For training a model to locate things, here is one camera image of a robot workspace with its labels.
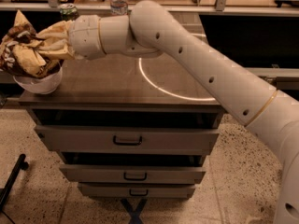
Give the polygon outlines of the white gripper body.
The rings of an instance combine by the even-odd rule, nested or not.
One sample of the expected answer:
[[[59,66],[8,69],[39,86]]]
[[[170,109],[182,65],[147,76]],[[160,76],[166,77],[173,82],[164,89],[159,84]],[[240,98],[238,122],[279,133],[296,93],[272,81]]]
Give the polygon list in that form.
[[[69,44],[74,52],[87,60],[105,57],[99,32],[97,15],[79,16],[69,27]]]

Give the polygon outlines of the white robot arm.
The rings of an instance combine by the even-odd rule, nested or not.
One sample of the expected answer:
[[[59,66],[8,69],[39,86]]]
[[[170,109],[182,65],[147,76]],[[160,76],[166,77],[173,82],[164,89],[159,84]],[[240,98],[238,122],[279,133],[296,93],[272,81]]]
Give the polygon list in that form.
[[[51,58],[92,60],[111,53],[142,57],[160,52],[173,57],[278,157],[283,176],[273,224],[299,224],[299,103],[291,96],[191,35],[149,0],[137,3],[128,15],[59,21],[37,36],[65,41],[64,55],[54,45],[46,47]]]

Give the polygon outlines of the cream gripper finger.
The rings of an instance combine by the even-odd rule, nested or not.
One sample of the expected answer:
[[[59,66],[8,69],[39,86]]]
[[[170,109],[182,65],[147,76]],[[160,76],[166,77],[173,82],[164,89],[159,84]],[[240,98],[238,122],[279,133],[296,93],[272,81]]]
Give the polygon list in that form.
[[[59,21],[39,32],[36,37],[44,41],[45,48],[62,48],[68,43],[68,30],[72,21]]]
[[[73,60],[75,51],[67,44],[51,44],[36,49],[40,69],[57,69],[64,60]]]

